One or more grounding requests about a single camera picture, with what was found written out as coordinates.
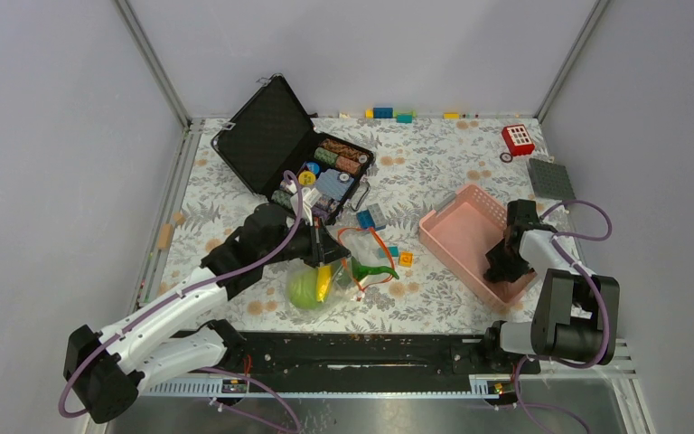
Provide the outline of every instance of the pink plastic basket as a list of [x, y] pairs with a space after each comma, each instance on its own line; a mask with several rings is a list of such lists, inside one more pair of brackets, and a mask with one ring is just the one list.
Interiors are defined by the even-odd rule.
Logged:
[[506, 229], [504, 206], [479, 186], [468, 184], [436, 208], [419, 222], [421, 243], [491, 309], [504, 310], [520, 301], [535, 273], [514, 283], [483, 279], [488, 269], [485, 253]]

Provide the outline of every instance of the floral tablecloth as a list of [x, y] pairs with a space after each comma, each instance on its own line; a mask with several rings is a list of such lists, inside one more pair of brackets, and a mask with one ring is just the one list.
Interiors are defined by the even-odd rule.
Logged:
[[[380, 203], [389, 220], [382, 238], [412, 252], [413, 267], [398, 267], [400, 280], [369, 288], [362, 301], [344, 302], [313, 317], [299, 315], [285, 301], [287, 265], [267, 266], [261, 281], [232, 299], [227, 308], [196, 318], [195, 326], [226, 317], [238, 330], [474, 333], [497, 319], [530, 320], [540, 282], [512, 309], [494, 312], [421, 245], [418, 222], [448, 193], [467, 183], [479, 184], [503, 203], [533, 199], [527, 158], [506, 164], [499, 154], [506, 150], [502, 128], [521, 123], [537, 145], [534, 156], [546, 158], [544, 136], [535, 119], [416, 119], [399, 124], [394, 119], [317, 118], [314, 123], [320, 131], [375, 153], [377, 164], [369, 171], [371, 191], [365, 204]], [[186, 220], [174, 232], [161, 291], [190, 273], [265, 201], [251, 193], [211, 149], [219, 124], [218, 119], [206, 121], [183, 200]], [[537, 201], [539, 211], [554, 203]], [[565, 228], [567, 216], [555, 212], [549, 222]], [[354, 213], [346, 211], [337, 224], [357, 225]]]

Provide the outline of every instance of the white wall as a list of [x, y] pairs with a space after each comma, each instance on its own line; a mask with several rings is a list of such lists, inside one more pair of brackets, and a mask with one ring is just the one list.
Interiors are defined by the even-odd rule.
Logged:
[[614, 1], [544, 132], [577, 195], [613, 218], [613, 238], [585, 252], [621, 283], [658, 432], [694, 432], [694, 4]]
[[0, 0], [0, 433], [76, 428], [68, 334], [125, 314], [179, 136], [112, 2]]
[[233, 114], [283, 72], [310, 111], [533, 114], [595, 0], [131, 0], [184, 106]]

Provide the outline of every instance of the plastic bag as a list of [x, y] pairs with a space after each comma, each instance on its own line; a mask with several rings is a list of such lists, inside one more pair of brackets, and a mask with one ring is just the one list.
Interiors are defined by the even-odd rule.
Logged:
[[319, 316], [347, 299], [344, 292], [333, 285], [341, 274], [340, 261], [312, 268], [300, 259], [292, 260], [286, 274], [286, 300], [300, 315]]
[[335, 280], [334, 285], [350, 294], [351, 299], [360, 300], [363, 291], [371, 285], [399, 278], [394, 270], [394, 260], [385, 254], [382, 248], [383, 241], [380, 241], [379, 235], [375, 232], [342, 228], [337, 239], [350, 250], [352, 257], [342, 260], [342, 274]]

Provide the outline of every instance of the black foam padding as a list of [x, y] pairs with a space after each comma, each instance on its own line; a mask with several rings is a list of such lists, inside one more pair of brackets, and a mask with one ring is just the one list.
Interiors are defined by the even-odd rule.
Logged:
[[220, 133], [211, 146], [254, 193], [271, 193], [286, 160], [313, 124], [282, 76], [267, 86], [230, 120], [235, 126]]
[[528, 160], [528, 175], [533, 184], [533, 192], [538, 197], [566, 201], [576, 199], [573, 186], [563, 165], [531, 158]]

